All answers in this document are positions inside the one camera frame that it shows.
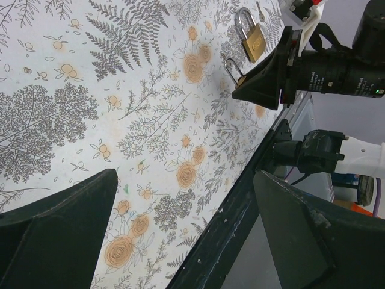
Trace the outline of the large brass padlock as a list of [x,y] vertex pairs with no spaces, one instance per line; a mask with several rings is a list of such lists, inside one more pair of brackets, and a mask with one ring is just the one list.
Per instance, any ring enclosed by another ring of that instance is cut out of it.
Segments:
[[[248,32],[242,26],[242,16],[245,16],[250,24]],[[266,48],[266,41],[263,36],[260,25],[256,23],[251,11],[246,8],[240,8],[235,14],[235,28],[242,40],[243,47],[249,60],[256,63],[262,56]]]

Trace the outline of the small brass padlock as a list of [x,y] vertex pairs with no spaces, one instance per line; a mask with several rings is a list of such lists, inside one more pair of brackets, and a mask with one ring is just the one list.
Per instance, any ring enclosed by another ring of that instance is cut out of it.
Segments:
[[236,88],[241,86],[246,80],[246,75],[241,71],[234,59],[226,58],[224,61],[224,68]]

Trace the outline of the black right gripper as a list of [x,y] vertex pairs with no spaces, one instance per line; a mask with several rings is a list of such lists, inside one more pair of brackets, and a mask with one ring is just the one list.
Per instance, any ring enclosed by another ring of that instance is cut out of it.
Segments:
[[244,75],[244,80],[232,92],[232,98],[277,110],[279,101],[289,107],[294,104],[300,69],[302,30],[286,26],[279,45],[266,59]]

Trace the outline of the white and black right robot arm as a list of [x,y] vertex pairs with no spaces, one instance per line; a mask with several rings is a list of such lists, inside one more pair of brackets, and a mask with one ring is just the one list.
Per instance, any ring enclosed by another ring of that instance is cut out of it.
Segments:
[[[326,23],[309,18],[320,1],[292,1],[304,28],[284,28],[272,53],[236,81],[234,99],[270,110],[294,104],[297,92],[382,98],[384,96],[384,2],[369,1],[351,47]],[[301,173],[359,174],[384,178],[384,145],[341,132],[314,130],[302,141],[278,140],[267,147],[269,163]]]

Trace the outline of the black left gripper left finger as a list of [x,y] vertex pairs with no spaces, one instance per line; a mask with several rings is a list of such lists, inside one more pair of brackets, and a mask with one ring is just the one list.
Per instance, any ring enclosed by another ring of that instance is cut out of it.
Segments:
[[1,288],[90,288],[116,197],[105,169],[1,214]]

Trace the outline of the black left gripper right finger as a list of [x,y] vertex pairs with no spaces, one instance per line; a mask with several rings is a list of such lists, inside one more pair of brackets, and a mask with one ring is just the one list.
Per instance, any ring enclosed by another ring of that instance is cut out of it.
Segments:
[[282,288],[384,288],[384,220],[258,170],[257,204]]

